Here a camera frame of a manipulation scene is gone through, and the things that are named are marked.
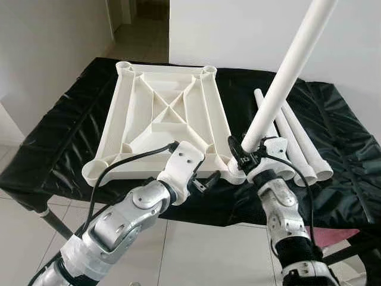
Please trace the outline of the pink round object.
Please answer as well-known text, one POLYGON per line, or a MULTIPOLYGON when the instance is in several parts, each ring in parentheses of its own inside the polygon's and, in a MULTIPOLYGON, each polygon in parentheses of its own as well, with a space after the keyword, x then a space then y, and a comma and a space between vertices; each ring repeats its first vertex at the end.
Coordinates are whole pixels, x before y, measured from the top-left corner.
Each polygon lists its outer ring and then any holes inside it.
POLYGON ((341 241, 350 239, 360 232, 359 229, 330 229, 324 227, 316 227, 314 231, 314 243, 321 250, 326 250, 333 245, 337 245, 341 241))

